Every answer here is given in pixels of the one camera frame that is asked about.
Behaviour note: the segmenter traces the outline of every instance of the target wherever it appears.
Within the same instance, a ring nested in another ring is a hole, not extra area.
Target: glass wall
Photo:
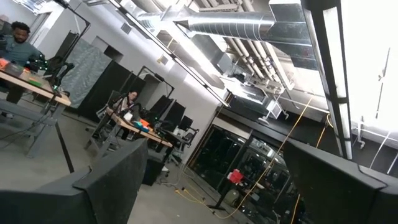
[[[280,223],[290,224],[298,192],[276,147],[256,137],[245,144],[244,139],[213,126],[199,150],[191,168],[218,192],[228,188],[224,203],[236,208],[253,189],[239,207],[241,213],[255,224],[276,223],[277,216]],[[233,169],[243,174],[243,180],[231,186],[225,177]],[[302,198],[295,217],[293,223],[311,223]]]
[[[191,169],[214,189],[220,191],[222,180],[245,142],[245,139],[213,125]]]

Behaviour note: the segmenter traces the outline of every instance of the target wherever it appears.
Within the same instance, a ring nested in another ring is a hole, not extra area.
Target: table
[[[64,111],[66,106],[70,106],[71,102],[68,96],[63,93],[61,93],[60,96],[54,97],[54,92],[52,90],[50,83],[47,80],[43,79],[41,76],[36,75],[34,73],[24,71],[20,75],[10,75],[4,72],[3,70],[0,70],[0,78],[10,83],[19,85],[34,93],[42,95],[48,99],[53,99],[53,101],[57,103],[55,110],[52,112],[52,114],[47,115],[48,112],[47,108],[50,106],[50,103],[52,103],[50,101],[47,102],[47,104],[45,105],[45,107],[42,109],[41,112],[36,112],[28,108],[25,108],[23,106],[10,103],[6,100],[0,100],[1,111],[27,118],[33,121],[34,123],[39,123],[39,125],[42,126],[38,132],[29,133],[33,135],[34,142],[30,146],[26,156],[33,158],[37,155],[37,152],[39,151],[41,144],[43,143],[47,135],[50,133],[51,128],[55,126],[55,124],[57,123],[59,117],[62,114],[62,111]],[[28,83],[30,78],[34,78],[36,82],[39,82],[41,84],[41,86],[38,87]],[[23,131],[24,129],[29,128],[25,127],[23,129],[22,128],[16,129],[15,127],[12,127],[11,125],[5,123],[0,124],[0,126],[7,129],[12,129],[13,131]]]
[[[94,133],[99,131],[106,123],[108,123],[109,119],[112,119],[116,125],[113,127],[112,131],[109,133],[108,137],[105,139],[104,142],[97,142],[97,140],[94,138]],[[163,140],[160,136],[158,136],[156,133],[153,131],[149,131],[148,133],[145,133],[141,131],[140,129],[135,128],[131,123],[126,122],[123,120],[120,116],[117,114],[113,113],[113,110],[110,108],[106,108],[106,115],[101,119],[99,124],[97,125],[97,128],[94,130],[93,134],[91,135],[90,139],[88,140],[85,149],[88,149],[92,144],[95,144],[98,150],[97,154],[97,159],[101,158],[104,156],[105,152],[108,150],[110,145],[114,142],[119,142],[120,140],[117,140],[117,135],[118,132],[121,128],[127,128],[128,130],[135,132],[137,134],[140,134],[144,136],[145,138],[157,141],[160,144],[163,144],[164,148],[160,153],[164,154],[164,151],[168,147],[173,147],[171,143],[169,143],[166,140]]]

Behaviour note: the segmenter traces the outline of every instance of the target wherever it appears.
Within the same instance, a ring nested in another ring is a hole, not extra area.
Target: glass door
[[[220,191],[220,184],[245,139],[213,125],[191,165],[201,178]]]

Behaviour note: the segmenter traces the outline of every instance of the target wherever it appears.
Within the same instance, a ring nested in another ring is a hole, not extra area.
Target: gray sweater
[[[0,57],[8,61],[14,61],[20,66],[24,66],[30,56],[39,57],[40,52],[28,42],[17,43],[11,35],[4,36],[7,45],[5,49],[0,49]]]

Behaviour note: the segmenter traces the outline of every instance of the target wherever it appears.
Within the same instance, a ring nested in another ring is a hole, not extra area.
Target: man
[[[29,37],[29,26],[23,22],[13,22],[11,24],[12,35],[5,35],[0,41],[0,57],[20,66],[25,66],[30,57],[38,58],[39,50],[26,42]],[[7,101],[18,103],[25,89],[13,83],[6,82],[9,88]],[[12,118],[12,114],[1,113],[7,118]]]

